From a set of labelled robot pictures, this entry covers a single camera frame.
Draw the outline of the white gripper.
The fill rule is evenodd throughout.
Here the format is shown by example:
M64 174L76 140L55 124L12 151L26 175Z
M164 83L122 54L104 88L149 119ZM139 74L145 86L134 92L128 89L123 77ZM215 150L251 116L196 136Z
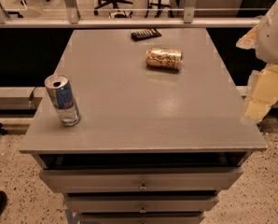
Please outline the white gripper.
M243 123L259 123L278 101L278 0L259 25L254 26L236 43L240 49L253 49L268 63L261 71L253 71L248 79L243 101Z

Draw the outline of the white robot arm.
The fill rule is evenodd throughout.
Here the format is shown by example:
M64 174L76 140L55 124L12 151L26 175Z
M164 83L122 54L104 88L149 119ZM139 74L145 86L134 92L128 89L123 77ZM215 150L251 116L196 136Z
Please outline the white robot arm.
M243 101L242 122L257 124L278 102L278 0L236 47L254 49L256 57L266 63L261 71L251 73Z

